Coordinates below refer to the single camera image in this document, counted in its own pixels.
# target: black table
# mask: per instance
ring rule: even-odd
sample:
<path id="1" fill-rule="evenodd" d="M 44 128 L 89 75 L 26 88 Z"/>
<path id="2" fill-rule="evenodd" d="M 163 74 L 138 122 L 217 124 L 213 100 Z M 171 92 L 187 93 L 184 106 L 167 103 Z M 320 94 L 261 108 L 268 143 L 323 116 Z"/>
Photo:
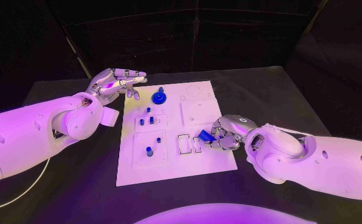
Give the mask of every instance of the black table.
<path id="1" fill-rule="evenodd" d="M 210 80 L 222 114 L 239 114 L 261 126 L 328 136 L 327 129 L 281 67 L 155 74 L 144 85 Z M 24 105 L 73 95 L 89 80 L 36 82 Z M 122 125 L 121 96 L 109 107 L 119 111 L 112 128 L 69 146 L 53 158 L 27 194 L 0 208 L 0 223 L 132 223 L 173 208 L 203 203 L 239 203 L 285 212 L 317 223 L 360 223 L 362 201 L 308 190 L 294 182 L 275 185 L 261 178 L 233 152 L 238 170 L 115 187 Z M 0 181 L 1 203 L 33 183 L 44 163 Z"/>

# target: robotic hand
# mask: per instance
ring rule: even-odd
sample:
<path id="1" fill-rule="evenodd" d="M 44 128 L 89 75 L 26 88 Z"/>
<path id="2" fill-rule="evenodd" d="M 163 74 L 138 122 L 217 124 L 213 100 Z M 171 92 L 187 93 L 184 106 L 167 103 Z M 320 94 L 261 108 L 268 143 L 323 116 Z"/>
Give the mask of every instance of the robotic hand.
<path id="1" fill-rule="evenodd" d="M 222 116 L 210 134 L 220 139 L 206 142 L 212 148 L 236 150 L 245 144 L 246 161 L 271 183 L 294 181 L 308 189 L 346 198 L 362 199 L 362 142 L 317 137 L 269 124 L 258 127 L 238 115 Z M 303 135 L 294 138 L 290 133 Z"/>
<path id="2" fill-rule="evenodd" d="M 88 138 L 98 124 L 112 127 L 119 112 L 104 106 L 119 93 L 138 100 L 132 85 L 144 82 L 144 72 L 105 69 L 85 92 L 1 113 L 0 179 L 27 170 Z"/>

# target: blue object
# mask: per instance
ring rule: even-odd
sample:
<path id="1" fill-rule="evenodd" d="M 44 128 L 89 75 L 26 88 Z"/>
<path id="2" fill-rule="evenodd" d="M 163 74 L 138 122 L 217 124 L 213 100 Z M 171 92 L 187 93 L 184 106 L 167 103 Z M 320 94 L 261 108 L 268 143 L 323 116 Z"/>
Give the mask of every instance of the blue object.
<path id="1" fill-rule="evenodd" d="M 199 134 L 199 139 L 206 143 L 210 143 L 216 140 L 216 138 L 204 130 L 202 130 Z"/>
<path id="2" fill-rule="evenodd" d="M 166 94 L 163 93 L 163 88 L 161 87 L 158 88 L 158 92 L 155 92 L 153 94 L 151 99 L 153 99 L 153 103 L 155 105 L 160 105 L 160 104 L 164 103 L 164 101 L 166 101 Z"/>
<path id="3" fill-rule="evenodd" d="M 148 157 L 153 155 L 153 149 L 150 147 L 145 148 L 145 153 Z"/>

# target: cable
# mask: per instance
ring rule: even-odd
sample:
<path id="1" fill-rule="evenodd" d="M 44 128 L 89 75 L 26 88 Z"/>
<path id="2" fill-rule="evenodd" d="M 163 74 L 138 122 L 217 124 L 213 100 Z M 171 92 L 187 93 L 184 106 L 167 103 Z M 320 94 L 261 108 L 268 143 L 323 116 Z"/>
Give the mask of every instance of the cable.
<path id="1" fill-rule="evenodd" d="M 13 203 L 13 202 L 27 193 L 27 191 L 31 189 L 31 187 L 34 186 L 37 180 L 40 179 L 40 177 L 41 177 L 41 175 L 43 175 L 44 169 L 46 169 L 47 164 L 49 164 L 49 160 L 50 160 L 50 158 L 49 158 L 47 161 L 46 161 L 46 164 L 44 164 L 44 167 L 43 167 L 43 171 L 41 171 L 41 173 L 40 173 L 40 175 L 39 175 L 36 181 L 34 181 L 33 184 L 30 185 L 29 189 L 27 189 L 27 190 L 26 190 L 26 191 L 24 191 L 10 202 L 1 204 L 1 205 L 0 205 L 0 208 L 4 207 L 5 205 L 8 205 L 10 203 Z"/>

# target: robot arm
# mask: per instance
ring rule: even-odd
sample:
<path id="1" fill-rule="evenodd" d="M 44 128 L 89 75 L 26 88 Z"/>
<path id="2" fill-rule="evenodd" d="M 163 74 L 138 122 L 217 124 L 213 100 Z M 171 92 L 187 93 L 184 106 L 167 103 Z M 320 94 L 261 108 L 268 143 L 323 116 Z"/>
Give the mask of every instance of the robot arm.
<path id="1" fill-rule="evenodd" d="M 88 138 L 98 124 L 112 127 L 119 113 L 104 106 L 119 93 L 138 100 L 132 85 L 145 81 L 144 72 L 105 69 L 85 92 L 1 113 L 0 179 L 27 170 Z"/>
<path id="2" fill-rule="evenodd" d="M 362 199 L 362 142 L 317 137 L 269 124 L 258 127 L 238 116 L 220 117 L 210 130 L 220 139 L 212 148 L 236 150 L 243 142 L 246 161 L 256 173 L 275 184 L 294 181 L 308 189 Z M 295 139 L 288 133 L 304 135 Z"/>

